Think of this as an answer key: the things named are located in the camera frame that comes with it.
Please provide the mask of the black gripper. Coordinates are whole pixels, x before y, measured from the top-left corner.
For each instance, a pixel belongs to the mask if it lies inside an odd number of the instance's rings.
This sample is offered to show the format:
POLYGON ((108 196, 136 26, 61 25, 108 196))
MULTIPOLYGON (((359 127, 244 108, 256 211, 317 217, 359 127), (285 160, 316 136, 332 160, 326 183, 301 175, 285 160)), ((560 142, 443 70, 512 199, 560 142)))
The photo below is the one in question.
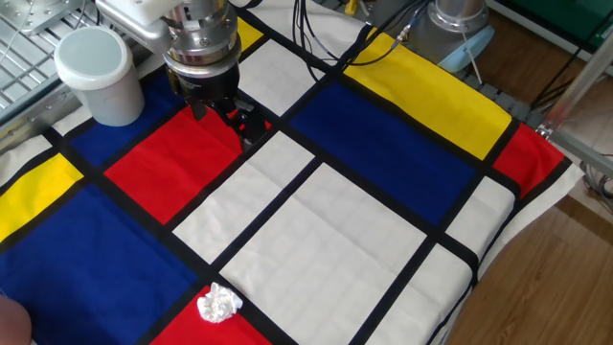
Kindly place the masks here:
POLYGON ((238 136, 243 152, 250 150, 266 133, 266 121, 259 111, 241 98, 235 98, 239 82, 236 60, 225 58, 209 65, 189 65, 165 57, 165 63, 170 87, 176 95, 188 98, 197 121, 208 111, 202 101, 218 101, 217 114, 238 136))

